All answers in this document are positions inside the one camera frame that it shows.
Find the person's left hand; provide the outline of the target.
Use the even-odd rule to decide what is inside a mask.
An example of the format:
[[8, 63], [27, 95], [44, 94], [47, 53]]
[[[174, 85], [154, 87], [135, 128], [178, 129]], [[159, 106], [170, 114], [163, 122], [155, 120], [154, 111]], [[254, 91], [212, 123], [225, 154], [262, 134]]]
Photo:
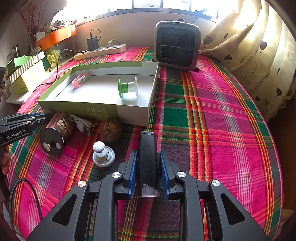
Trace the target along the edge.
[[2, 173], [4, 175], [7, 175], [9, 173], [9, 169], [10, 169], [10, 153], [7, 152], [7, 151], [4, 151], [3, 153], [3, 156], [2, 156], [2, 160], [1, 160], [1, 163], [2, 163]]

